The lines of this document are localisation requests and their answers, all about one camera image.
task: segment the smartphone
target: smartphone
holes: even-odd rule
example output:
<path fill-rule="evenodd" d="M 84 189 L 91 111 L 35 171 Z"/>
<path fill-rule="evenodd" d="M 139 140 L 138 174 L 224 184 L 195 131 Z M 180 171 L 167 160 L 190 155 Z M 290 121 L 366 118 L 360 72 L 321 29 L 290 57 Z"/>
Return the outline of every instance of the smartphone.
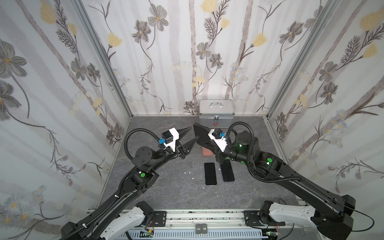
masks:
<path fill-rule="evenodd" d="M 223 164 L 220 164 L 221 174 L 223 175 L 224 182 L 233 182 L 235 177 L 233 175 L 231 161 L 229 159 L 225 159 Z"/>
<path fill-rule="evenodd" d="M 205 184 L 217 185 L 215 163 L 213 162 L 204 163 L 204 171 L 205 171 Z"/>

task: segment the floral wallpaper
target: floral wallpaper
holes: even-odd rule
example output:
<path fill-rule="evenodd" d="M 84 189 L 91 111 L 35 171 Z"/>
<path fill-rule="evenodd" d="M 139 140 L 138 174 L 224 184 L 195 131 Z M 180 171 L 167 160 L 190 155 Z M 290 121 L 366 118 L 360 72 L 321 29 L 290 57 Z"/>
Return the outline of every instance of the floral wallpaper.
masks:
<path fill-rule="evenodd" d="M 0 3 L 0 229 L 57 239 L 94 208 L 128 118 L 70 2 Z"/>
<path fill-rule="evenodd" d="M 384 214 L 384 4 L 340 1 L 270 117 L 296 171 L 380 222 Z M 354 230 L 369 227 L 358 213 Z M 348 239 L 382 239 L 380 224 Z"/>
<path fill-rule="evenodd" d="M 82 0 L 134 114 L 266 114 L 326 1 Z"/>

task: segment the flower pattern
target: flower pattern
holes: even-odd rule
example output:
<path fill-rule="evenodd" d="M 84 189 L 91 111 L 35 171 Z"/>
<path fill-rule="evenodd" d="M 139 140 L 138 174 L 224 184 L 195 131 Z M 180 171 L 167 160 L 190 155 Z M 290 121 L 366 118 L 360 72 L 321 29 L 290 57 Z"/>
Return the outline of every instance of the flower pattern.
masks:
<path fill-rule="evenodd" d="M 332 94 L 336 94 L 337 87 L 333 82 L 324 86 L 324 92 L 320 95 L 321 98 L 325 98 L 324 104 L 333 102 Z"/>
<path fill-rule="evenodd" d="M 209 43 L 199 43 L 197 45 L 197 52 L 196 55 L 200 56 L 200 59 L 204 59 L 205 57 L 209 57 L 211 55 L 211 51 L 208 50 Z"/>
<path fill-rule="evenodd" d="M 12 72 L 19 77 L 25 77 L 26 71 L 20 67 L 23 65 L 26 65 L 26 60 L 15 56 L 13 46 L 0 40 L 0 78 L 8 78 Z"/>
<path fill-rule="evenodd" d="M 109 144 L 112 145 L 112 143 L 114 142 L 113 141 L 113 138 L 115 137 L 115 134 L 113 133 L 112 130 L 108 130 L 107 132 L 107 139 L 109 140 Z"/>
<path fill-rule="evenodd" d="M 287 28 L 288 33 L 280 35 L 280 43 L 284 43 L 286 40 L 292 43 L 295 36 L 301 34 L 303 31 L 303 23 L 293 22 L 289 28 Z"/>
<path fill-rule="evenodd" d="M 148 17 L 148 23 L 151 26 L 157 26 L 159 31 L 164 31 L 164 26 L 168 26 L 168 21 L 165 20 L 167 16 L 167 11 L 160 5 L 156 6 L 151 4 L 149 8 L 149 12 L 153 15 L 153 17 Z"/>
<path fill-rule="evenodd" d="M 212 63 L 211 65 L 211 68 L 217 66 L 217 68 L 221 68 L 221 66 L 224 64 L 223 62 L 220 62 L 221 60 L 221 56 L 220 54 L 212 54 L 211 58 L 209 59 L 209 61 Z"/>
<path fill-rule="evenodd" d="M 8 108 L 18 108 L 21 106 L 16 98 L 12 97 L 13 86 L 0 80 L 0 121 L 9 119 Z"/>
<path fill-rule="evenodd" d="M 80 62 L 77 58 L 74 58 L 74 61 L 71 62 L 71 69 L 72 71 L 76 72 L 77 79 L 85 79 L 85 73 L 87 73 L 87 68 L 85 66 L 80 66 Z"/>
<path fill-rule="evenodd" d="M 137 30 L 137 33 L 132 34 L 132 37 L 135 38 L 135 42 L 139 43 L 141 39 L 148 42 L 148 34 L 151 33 L 148 23 L 136 20 L 135 29 Z"/>
<path fill-rule="evenodd" d="M 319 73 L 321 74 L 319 77 L 319 81 L 325 81 L 329 82 L 333 79 L 332 74 L 333 72 L 336 71 L 337 64 L 333 64 L 333 61 L 327 62 L 324 65 L 324 69 L 321 69 Z"/>
<path fill-rule="evenodd" d="M 89 75 L 93 77 L 93 79 L 96 82 L 97 78 L 100 78 L 100 70 L 96 70 L 95 66 L 92 63 L 89 63 L 87 69 L 88 69 Z"/>
<path fill-rule="evenodd" d="M 119 138 L 122 136 L 122 130 L 123 130 L 123 128 L 117 122 L 115 128 L 113 129 L 113 132 L 114 132 L 116 138 Z"/>

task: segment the wire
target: wire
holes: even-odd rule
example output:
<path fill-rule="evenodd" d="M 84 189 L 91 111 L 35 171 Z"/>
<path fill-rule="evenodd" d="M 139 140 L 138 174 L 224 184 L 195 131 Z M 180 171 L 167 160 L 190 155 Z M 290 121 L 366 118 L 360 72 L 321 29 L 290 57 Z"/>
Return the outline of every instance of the wire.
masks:
<path fill-rule="evenodd" d="M 130 237 L 128 231 L 125 232 L 125 235 L 127 236 L 128 240 L 133 240 L 133 239 Z"/>
<path fill-rule="evenodd" d="M 278 199 L 279 204 L 281 204 L 281 203 L 280 203 L 280 200 L 283 201 L 285 205 L 288 205 L 288 204 L 287 204 L 283 199 L 281 199 L 281 198 Z"/>
<path fill-rule="evenodd" d="M 326 193 L 324 193 L 323 191 L 321 191 L 319 188 L 317 188 L 315 185 L 313 185 L 313 184 L 310 183 L 309 181 L 307 181 L 307 180 L 304 180 L 304 181 L 306 181 L 307 183 L 311 184 L 312 187 L 314 187 L 314 188 L 316 188 L 317 190 L 319 190 L 322 194 L 324 194 L 324 195 L 327 196 L 328 198 L 331 198 L 330 196 L 328 196 Z M 353 209 L 353 208 L 351 208 L 351 207 L 345 206 L 344 204 L 341 204 L 341 203 L 339 203 L 339 202 L 336 201 L 336 200 L 333 200 L 333 201 L 334 201 L 335 203 L 337 203 L 337 204 L 340 204 L 341 206 L 344 206 L 344 207 L 347 207 L 347 208 L 351 209 L 352 211 L 358 212 L 358 213 L 360 213 L 360 214 L 362 214 L 362 215 L 364 215 L 364 216 L 366 216 L 366 217 L 369 217 L 369 218 L 372 220 L 372 225 L 371 225 L 370 227 L 368 227 L 368 228 L 366 228 L 366 229 L 363 229 L 363 230 L 352 230 L 351 232 L 364 232 L 364 231 L 367 231 L 367 230 L 371 229 L 371 228 L 373 227 L 373 225 L 375 225 L 375 220 L 373 220 L 373 218 L 370 217 L 370 216 L 368 216 L 367 214 L 364 214 L 364 213 L 362 213 L 362 212 L 359 212 L 359 211 L 357 211 L 357 210 L 355 210 L 355 209 Z"/>
<path fill-rule="evenodd" d="M 294 227 L 295 227 L 295 224 L 293 223 L 293 224 L 292 224 L 292 228 L 291 228 L 291 230 L 289 231 L 289 233 L 288 233 L 285 237 L 280 238 L 279 240 L 282 240 L 282 239 L 288 237 L 288 236 L 291 234 L 291 232 L 293 231 L 293 228 L 294 228 Z"/>

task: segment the black smartphone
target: black smartphone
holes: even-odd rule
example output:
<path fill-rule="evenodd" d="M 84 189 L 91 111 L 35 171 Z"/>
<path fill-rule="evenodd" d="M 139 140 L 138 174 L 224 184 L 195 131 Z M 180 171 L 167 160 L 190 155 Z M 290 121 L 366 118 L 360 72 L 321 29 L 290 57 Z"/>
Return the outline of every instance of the black smartphone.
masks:
<path fill-rule="evenodd" d="M 229 159 L 225 159 L 223 164 L 220 164 L 220 167 L 224 182 L 233 182 L 235 180 L 235 176 L 233 175 L 231 161 Z"/>
<path fill-rule="evenodd" d="M 204 163 L 204 171 L 205 171 L 205 184 L 217 185 L 215 163 L 213 162 Z"/>

